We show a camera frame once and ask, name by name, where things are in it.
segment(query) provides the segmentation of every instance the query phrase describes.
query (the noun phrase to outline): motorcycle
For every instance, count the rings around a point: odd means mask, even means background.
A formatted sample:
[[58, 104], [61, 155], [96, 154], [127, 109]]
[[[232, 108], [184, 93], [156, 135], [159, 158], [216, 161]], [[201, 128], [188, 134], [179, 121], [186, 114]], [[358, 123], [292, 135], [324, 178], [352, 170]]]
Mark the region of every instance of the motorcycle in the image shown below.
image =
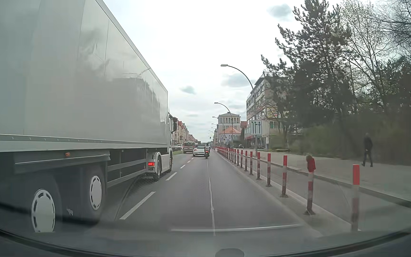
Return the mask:
[[204, 157], [207, 159], [210, 155], [210, 146], [204, 148]]

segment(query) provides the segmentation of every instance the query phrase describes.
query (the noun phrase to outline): car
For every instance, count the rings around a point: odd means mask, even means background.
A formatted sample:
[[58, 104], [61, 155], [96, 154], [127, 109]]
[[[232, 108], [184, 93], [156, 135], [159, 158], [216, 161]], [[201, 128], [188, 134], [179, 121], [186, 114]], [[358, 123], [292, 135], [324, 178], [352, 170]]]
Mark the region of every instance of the car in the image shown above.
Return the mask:
[[204, 156], [204, 154], [206, 153], [205, 150], [206, 146], [205, 145], [197, 145], [195, 148], [193, 148], [193, 157], [196, 155], [202, 155]]
[[195, 143], [194, 142], [184, 142], [183, 143], [183, 153], [192, 153], [193, 152], [193, 148], [195, 147]]

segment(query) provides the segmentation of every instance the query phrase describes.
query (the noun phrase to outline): side mirror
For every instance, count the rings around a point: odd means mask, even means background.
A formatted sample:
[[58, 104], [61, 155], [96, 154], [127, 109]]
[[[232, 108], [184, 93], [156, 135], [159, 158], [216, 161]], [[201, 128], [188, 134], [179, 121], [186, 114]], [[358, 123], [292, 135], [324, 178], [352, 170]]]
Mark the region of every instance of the side mirror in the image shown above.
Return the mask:
[[172, 117], [172, 121], [174, 122], [174, 127], [172, 132], [177, 131], [177, 122], [179, 119], [177, 119], [176, 117]]

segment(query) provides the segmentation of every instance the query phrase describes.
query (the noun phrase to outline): windshield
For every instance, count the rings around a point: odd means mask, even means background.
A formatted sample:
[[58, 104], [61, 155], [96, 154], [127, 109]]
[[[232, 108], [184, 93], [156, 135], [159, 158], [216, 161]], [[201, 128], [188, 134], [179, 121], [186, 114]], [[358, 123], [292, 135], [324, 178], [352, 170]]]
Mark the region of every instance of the windshield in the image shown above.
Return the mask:
[[411, 0], [0, 0], [0, 256], [407, 238]]

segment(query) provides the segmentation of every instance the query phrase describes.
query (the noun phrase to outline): hubcap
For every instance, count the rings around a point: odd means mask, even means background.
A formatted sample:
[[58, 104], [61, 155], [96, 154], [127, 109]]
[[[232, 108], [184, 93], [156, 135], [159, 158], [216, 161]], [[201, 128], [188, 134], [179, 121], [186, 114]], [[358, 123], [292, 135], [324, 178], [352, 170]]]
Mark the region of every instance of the hubcap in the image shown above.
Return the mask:
[[90, 204], [93, 209], [99, 209], [102, 200], [102, 185], [98, 176], [91, 178], [90, 183]]
[[31, 223], [35, 232], [53, 232], [55, 228], [55, 204], [45, 189], [37, 190], [31, 203]]

